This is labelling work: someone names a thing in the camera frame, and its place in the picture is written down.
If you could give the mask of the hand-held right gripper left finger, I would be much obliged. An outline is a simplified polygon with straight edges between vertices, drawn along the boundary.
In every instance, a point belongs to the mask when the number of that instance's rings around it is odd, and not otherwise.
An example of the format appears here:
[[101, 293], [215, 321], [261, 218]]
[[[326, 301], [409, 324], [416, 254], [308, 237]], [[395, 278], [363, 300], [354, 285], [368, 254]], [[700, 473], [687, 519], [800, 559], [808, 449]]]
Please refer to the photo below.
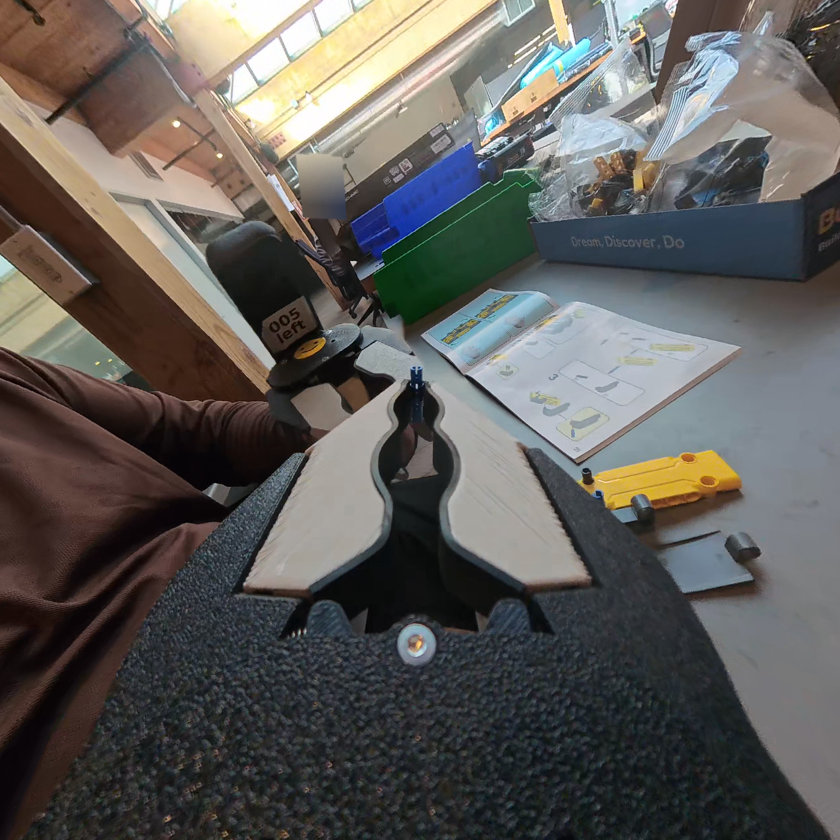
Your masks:
[[321, 597], [385, 545], [393, 505], [379, 455], [393, 434], [401, 436], [395, 403], [406, 385], [394, 382], [310, 447], [244, 593]]

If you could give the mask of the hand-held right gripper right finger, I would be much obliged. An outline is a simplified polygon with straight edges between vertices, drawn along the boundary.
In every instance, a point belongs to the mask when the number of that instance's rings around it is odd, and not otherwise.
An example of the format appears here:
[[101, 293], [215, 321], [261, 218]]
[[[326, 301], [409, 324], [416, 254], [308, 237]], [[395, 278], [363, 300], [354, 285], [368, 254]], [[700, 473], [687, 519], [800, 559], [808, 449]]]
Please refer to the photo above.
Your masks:
[[592, 575], [525, 448], [431, 384], [436, 455], [451, 478], [439, 504], [439, 566], [458, 596], [533, 596], [590, 587]]

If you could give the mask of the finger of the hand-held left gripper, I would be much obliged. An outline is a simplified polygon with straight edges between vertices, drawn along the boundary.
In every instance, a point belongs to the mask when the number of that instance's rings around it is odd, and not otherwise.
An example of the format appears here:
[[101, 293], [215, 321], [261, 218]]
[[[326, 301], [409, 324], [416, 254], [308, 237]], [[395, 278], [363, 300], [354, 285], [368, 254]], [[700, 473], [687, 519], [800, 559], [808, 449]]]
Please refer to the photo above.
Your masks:
[[312, 432], [330, 432], [352, 414], [342, 399], [329, 383], [312, 385], [297, 394], [297, 411]]
[[383, 413], [394, 396], [394, 381], [380, 376], [352, 375], [340, 384], [342, 406], [348, 414], [357, 414], [373, 405], [373, 410]]

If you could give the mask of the yellow beam panel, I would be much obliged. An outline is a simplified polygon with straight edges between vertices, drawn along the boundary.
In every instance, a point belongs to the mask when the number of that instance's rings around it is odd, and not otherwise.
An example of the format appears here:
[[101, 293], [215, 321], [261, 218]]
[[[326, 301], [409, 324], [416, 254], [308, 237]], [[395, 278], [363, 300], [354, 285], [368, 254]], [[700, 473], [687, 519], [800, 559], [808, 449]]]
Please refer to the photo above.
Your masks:
[[713, 450], [654, 458], [593, 475], [594, 486], [580, 485], [591, 496], [601, 492], [612, 511], [628, 506], [636, 494], [645, 494], [658, 510], [742, 488], [740, 475]]

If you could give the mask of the large clear bag yellow parts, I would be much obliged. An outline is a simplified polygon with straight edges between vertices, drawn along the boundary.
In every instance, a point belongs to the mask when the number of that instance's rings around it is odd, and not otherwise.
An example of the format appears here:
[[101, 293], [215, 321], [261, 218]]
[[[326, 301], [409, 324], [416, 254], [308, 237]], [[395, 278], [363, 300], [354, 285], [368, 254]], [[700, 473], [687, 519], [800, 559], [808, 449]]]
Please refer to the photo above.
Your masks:
[[597, 108], [608, 81], [631, 81], [631, 50], [619, 49], [595, 80], [553, 111], [559, 133], [529, 199], [540, 222], [639, 215], [795, 200], [838, 165], [838, 105], [802, 53], [771, 33], [772, 13], [752, 32], [687, 39], [689, 62], [702, 50], [728, 53], [738, 73], [707, 121], [663, 161], [646, 161], [669, 110], [670, 78], [658, 105], [634, 119]]

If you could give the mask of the white clear plastic bag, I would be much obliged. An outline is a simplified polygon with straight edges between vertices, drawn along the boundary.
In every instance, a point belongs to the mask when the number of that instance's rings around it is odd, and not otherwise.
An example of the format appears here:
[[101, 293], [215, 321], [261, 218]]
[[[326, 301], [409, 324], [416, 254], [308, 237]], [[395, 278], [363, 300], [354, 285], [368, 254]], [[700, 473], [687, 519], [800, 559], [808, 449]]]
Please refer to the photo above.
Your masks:
[[714, 112], [715, 102], [737, 75], [739, 63], [726, 52], [702, 50], [675, 68], [670, 105], [646, 161], [663, 161], [678, 142], [698, 130]]

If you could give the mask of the grey desk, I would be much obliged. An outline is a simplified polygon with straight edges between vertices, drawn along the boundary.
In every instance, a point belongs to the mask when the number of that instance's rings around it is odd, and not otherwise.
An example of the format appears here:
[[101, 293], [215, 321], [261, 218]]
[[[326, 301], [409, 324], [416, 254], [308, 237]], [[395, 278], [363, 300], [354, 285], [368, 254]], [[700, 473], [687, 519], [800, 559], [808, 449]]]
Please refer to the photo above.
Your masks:
[[838, 838], [838, 268], [808, 283], [542, 264], [488, 282], [742, 347], [588, 461], [716, 449], [741, 494], [663, 515], [749, 532], [756, 582], [672, 605], [622, 574], [549, 618], [548, 695], [505, 645], [506, 720], [459, 723], [454, 779], [386, 837]]

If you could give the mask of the black office chair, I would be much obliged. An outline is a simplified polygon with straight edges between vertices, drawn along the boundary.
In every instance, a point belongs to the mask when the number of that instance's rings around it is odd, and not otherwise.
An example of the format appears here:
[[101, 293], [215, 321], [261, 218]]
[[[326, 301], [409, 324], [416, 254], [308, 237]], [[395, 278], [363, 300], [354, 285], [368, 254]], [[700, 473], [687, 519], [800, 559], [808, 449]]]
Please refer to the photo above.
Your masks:
[[371, 298], [342, 250], [331, 253], [319, 239], [281, 237], [258, 220], [218, 236], [206, 247], [206, 262], [273, 355], [322, 329], [310, 294], [322, 287], [314, 264], [326, 271], [352, 318], [359, 304]]

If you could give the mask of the white instruction booklet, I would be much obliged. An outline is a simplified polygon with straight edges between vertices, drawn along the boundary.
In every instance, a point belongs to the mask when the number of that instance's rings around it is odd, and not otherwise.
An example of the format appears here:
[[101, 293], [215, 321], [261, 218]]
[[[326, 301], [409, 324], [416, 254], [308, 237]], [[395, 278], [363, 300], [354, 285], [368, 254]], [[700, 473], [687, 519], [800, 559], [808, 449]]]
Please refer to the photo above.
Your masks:
[[423, 339], [576, 464], [741, 351], [525, 290], [484, 291]]

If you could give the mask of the stack of blue bins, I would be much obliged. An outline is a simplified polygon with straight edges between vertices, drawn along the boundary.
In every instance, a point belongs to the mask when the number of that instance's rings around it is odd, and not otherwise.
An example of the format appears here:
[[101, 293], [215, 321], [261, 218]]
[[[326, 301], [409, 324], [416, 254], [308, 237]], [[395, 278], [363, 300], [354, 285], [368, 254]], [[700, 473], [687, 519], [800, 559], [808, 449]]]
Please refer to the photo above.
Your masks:
[[386, 249], [467, 198], [497, 183], [513, 166], [508, 149], [480, 156], [472, 143], [432, 155], [430, 146], [386, 164], [346, 195], [352, 240], [362, 256], [381, 258]]

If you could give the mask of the person's brown sweater torso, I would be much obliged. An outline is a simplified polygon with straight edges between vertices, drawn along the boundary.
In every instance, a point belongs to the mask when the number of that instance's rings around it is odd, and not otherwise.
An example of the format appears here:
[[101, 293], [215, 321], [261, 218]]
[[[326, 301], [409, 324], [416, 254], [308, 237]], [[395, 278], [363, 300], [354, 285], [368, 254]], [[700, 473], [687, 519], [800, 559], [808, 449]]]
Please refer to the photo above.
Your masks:
[[49, 803], [152, 605], [226, 514], [183, 483], [2, 479], [2, 838]]

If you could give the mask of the wooden post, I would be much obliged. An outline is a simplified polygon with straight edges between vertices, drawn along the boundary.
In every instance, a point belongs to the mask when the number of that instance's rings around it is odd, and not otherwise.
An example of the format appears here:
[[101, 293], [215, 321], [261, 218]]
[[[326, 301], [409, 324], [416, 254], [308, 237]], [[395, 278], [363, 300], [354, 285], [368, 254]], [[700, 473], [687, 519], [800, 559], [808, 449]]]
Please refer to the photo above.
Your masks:
[[3, 209], [99, 281], [70, 315], [155, 390], [264, 401], [262, 361], [5, 80], [1, 125]]

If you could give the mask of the grey wall plate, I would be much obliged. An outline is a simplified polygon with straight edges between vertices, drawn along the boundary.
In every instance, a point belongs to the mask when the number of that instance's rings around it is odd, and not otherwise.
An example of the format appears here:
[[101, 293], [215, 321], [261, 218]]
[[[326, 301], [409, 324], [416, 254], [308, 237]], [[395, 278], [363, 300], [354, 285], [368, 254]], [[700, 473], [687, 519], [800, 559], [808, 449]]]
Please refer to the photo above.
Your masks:
[[2, 240], [1, 255], [62, 308], [99, 285], [88, 269], [46, 236], [23, 225]]

